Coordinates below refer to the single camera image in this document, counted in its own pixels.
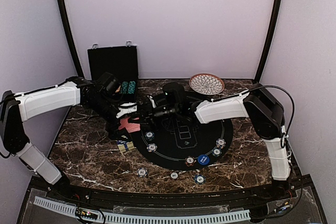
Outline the red playing card deck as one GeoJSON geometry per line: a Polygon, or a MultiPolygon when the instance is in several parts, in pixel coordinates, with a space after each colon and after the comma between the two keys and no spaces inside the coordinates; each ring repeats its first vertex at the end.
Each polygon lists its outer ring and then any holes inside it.
{"type": "Polygon", "coordinates": [[[141,130],[140,124],[128,122],[129,118],[122,118],[118,130],[125,129],[128,133],[138,132],[141,130]]]}

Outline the blue white chip stack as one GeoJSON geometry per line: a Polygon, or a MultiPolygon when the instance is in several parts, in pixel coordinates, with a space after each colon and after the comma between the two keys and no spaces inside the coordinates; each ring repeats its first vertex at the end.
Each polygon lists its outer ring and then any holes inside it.
{"type": "Polygon", "coordinates": [[[138,174],[138,177],[143,178],[143,177],[146,177],[148,175],[148,171],[145,168],[141,167],[141,168],[138,169],[137,174],[138,174]]]}

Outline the blue small blind button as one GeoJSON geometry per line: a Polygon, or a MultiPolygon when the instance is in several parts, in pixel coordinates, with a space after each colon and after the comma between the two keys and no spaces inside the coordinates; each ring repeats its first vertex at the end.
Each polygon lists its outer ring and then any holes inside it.
{"type": "Polygon", "coordinates": [[[202,154],[197,158],[197,162],[200,165],[207,166],[210,162],[210,158],[208,155],[202,154]]]}

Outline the brown white chip stack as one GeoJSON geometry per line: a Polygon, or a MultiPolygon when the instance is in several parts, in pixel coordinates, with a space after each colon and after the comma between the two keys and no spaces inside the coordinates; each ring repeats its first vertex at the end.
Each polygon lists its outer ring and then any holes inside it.
{"type": "Polygon", "coordinates": [[[179,177],[179,175],[178,175],[177,172],[172,172],[172,173],[170,174],[170,178],[173,179],[173,180],[178,179],[178,177],[179,177]]]}

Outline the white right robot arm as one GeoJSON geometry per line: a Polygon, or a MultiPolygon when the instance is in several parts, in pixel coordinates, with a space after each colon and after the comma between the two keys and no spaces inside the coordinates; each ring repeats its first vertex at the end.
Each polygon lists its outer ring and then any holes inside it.
{"type": "Polygon", "coordinates": [[[284,110],[263,86],[210,100],[169,82],[162,92],[147,98],[140,110],[144,124],[134,134],[135,146],[149,161],[170,170],[190,171],[216,163],[233,142],[233,119],[249,119],[266,144],[273,200],[288,191],[290,176],[284,110]]]}

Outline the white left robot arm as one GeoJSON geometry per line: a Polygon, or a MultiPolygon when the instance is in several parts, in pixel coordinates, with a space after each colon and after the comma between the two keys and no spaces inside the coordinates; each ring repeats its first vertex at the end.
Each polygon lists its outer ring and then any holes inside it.
{"type": "Polygon", "coordinates": [[[98,81],[73,76],[60,84],[33,91],[4,92],[1,100],[1,140],[8,152],[3,158],[18,157],[39,175],[63,201],[74,197],[67,176],[48,159],[26,134],[26,123],[45,119],[47,114],[82,105],[96,112],[110,124],[118,125],[120,119],[137,111],[135,103],[119,105],[111,99],[118,88],[117,79],[105,73],[98,81]]]}

